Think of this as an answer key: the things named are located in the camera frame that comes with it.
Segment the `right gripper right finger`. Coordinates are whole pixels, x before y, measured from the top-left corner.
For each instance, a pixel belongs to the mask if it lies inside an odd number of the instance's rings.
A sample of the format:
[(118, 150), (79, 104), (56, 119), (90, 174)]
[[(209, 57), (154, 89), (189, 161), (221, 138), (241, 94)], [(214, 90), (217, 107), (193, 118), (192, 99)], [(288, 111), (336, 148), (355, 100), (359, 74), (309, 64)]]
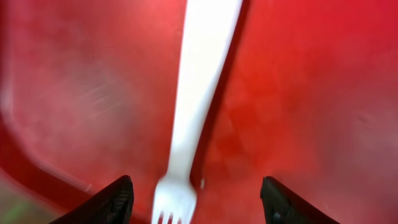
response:
[(267, 224), (339, 224), (271, 176), (263, 178), (260, 198)]

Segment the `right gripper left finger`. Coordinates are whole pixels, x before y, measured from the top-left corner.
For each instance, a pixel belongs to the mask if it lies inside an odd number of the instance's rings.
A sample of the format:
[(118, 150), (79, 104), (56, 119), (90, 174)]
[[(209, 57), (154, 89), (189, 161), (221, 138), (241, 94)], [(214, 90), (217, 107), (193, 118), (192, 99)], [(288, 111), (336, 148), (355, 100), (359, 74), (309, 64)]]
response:
[(50, 224), (129, 224), (133, 204), (132, 180), (123, 175)]

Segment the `white plastic fork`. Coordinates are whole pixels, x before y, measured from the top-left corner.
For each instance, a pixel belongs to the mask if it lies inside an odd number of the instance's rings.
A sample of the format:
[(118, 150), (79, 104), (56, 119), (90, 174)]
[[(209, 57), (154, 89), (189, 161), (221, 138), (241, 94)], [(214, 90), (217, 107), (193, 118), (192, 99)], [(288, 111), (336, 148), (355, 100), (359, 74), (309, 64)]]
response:
[(152, 224), (192, 220), (197, 193), (190, 173), (242, 3), (187, 1), (169, 163), (155, 187)]

